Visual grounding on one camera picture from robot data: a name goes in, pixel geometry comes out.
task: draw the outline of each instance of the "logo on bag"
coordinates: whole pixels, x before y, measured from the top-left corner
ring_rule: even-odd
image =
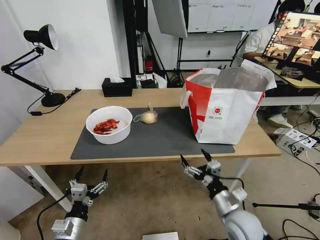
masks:
[[[222,108],[217,106],[217,107],[214,108],[214,112],[213,113],[217,114],[217,115],[221,115],[221,111],[222,111]]]

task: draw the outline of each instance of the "floor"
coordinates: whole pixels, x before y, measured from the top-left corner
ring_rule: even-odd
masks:
[[[289,122],[295,125],[300,112],[289,111]],[[260,125],[267,133],[275,129],[261,115]],[[299,121],[308,120],[306,116]],[[300,128],[310,132],[310,124]],[[320,153],[309,151],[309,157],[319,162]],[[232,176],[238,161],[222,159],[222,176]],[[192,161],[200,166],[204,161]],[[80,168],[74,166],[47,166],[47,172],[61,189]],[[105,168],[109,170],[109,188],[89,209],[85,239],[132,240],[144,234],[177,231],[181,240],[208,240],[225,238],[223,224],[216,214],[206,188],[183,173],[180,162],[120,163],[86,165],[82,183],[95,185],[101,181]],[[286,218],[295,220],[320,236],[320,223],[303,210],[253,208],[252,202],[269,204],[305,203],[320,193],[319,175],[309,166],[288,153],[281,157],[256,158],[242,179],[248,193],[246,208],[261,221],[274,238],[283,236],[281,225]],[[36,227],[38,213],[53,202],[46,197],[10,221],[22,234],[22,239],[39,239]],[[45,239],[53,239],[50,232],[55,219],[63,219],[65,212],[56,205],[41,217]],[[288,235],[310,236],[293,223],[286,224]]]

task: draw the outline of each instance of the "lamp shade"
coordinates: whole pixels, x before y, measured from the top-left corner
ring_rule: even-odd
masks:
[[[24,38],[32,43],[43,43],[48,48],[58,50],[58,39],[51,24],[44,25],[39,31],[25,30]]]

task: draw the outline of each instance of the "white shirt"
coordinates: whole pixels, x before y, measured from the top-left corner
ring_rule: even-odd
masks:
[[[252,33],[245,44],[244,53],[247,52],[256,52],[263,53],[266,46],[269,43],[269,40],[274,32],[274,22],[268,24],[264,28]]]

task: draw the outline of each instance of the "black desk lamp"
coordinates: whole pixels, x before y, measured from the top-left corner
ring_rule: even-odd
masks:
[[[66,100],[63,94],[52,93],[50,92],[48,87],[31,82],[15,73],[15,71],[19,68],[23,67],[24,65],[27,65],[29,62],[32,62],[33,60],[43,55],[44,47],[40,46],[40,43],[43,43],[45,46],[53,50],[58,50],[58,40],[52,25],[44,25],[42,28],[40,28],[39,31],[26,30],[24,31],[23,35],[27,41],[32,42],[33,45],[36,47],[27,54],[23,55],[22,57],[14,60],[13,62],[7,65],[2,66],[1,70],[4,73],[11,75],[12,77],[19,79],[20,81],[28,84],[29,86],[34,87],[35,89],[43,92],[45,96],[41,99],[41,103],[44,107],[54,107],[63,104]],[[18,62],[34,52],[36,52],[38,55],[25,62]]]

